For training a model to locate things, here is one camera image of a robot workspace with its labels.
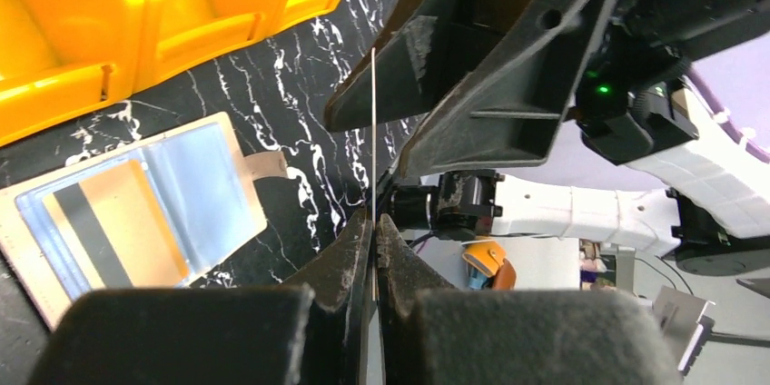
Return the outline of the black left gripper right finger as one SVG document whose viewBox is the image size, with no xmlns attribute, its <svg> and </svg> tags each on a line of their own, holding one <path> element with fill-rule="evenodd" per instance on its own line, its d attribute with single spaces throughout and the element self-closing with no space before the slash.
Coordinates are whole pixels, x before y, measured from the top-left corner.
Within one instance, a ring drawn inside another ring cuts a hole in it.
<svg viewBox="0 0 770 385">
<path fill-rule="evenodd" d="M 617 291 L 465 291 L 375 236 L 388 384 L 679 384 L 652 315 Z"/>
</svg>

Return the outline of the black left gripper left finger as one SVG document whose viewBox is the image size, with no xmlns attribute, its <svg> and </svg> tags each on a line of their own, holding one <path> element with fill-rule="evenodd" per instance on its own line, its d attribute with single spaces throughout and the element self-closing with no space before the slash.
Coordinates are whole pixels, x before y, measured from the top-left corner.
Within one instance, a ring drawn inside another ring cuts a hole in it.
<svg viewBox="0 0 770 385">
<path fill-rule="evenodd" d="M 367 376 L 369 211 L 285 282 L 121 289 L 78 299 L 33 384 L 362 384 Z"/>
</svg>

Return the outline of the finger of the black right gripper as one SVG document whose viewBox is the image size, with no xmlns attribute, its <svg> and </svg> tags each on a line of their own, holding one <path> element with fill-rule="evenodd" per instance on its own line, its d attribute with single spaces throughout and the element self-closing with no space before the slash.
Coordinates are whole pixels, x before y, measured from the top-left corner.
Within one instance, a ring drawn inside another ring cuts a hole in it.
<svg viewBox="0 0 770 385">
<path fill-rule="evenodd" d="M 616 4 L 531 0 L 424 117 L 401 151 L 400 175 L 543 164 Z"/>
<path fill-rule="evenodd" d="M 430 111 L 502 37 L 475 22 L 479 0 L 398 0 L 370 49 L 324 108 L 343 132 Z"/>
</svg>

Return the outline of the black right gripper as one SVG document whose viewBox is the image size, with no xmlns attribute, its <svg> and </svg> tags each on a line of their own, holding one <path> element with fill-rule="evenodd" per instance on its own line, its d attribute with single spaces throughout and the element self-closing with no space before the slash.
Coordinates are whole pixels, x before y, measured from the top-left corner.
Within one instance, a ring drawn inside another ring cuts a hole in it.
<svg viewBox="0 0 770 385">
<path fill-rule="evenodd" d="M 587 135 L 608 134 L 628 94 L 768 32 L 769 0 L 618 0 L 576 90 L 574 119 Z"/>
</svg>

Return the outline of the white leather card holder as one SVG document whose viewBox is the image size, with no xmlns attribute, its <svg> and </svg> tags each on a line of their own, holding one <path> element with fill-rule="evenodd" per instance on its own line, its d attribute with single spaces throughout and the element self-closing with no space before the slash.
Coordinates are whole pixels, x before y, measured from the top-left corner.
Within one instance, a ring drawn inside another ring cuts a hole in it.
<svg viewBox="0 0 770 385">
<path fill-rule="evenodd" d="M 89 291 L 185 287 L 267 227 L 257 180 L 217 113 L 4 188 L 1 248 L 49 329 Z"/>
</svg>

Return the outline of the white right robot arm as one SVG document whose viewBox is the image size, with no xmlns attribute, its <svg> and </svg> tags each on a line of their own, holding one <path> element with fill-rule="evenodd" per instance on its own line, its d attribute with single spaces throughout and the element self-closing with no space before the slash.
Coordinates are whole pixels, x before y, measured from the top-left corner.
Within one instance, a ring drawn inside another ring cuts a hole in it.
<svg viewBox="0 0 770 385">
<path fill-rule="evenodd" d="M 769 0 L 399 0 L 324 124 L 420 117 L 374 194 L 401 229 L 737 275 L 769 264 L 769 156 L 692 65 L 768 30 Z"/>
</svg>

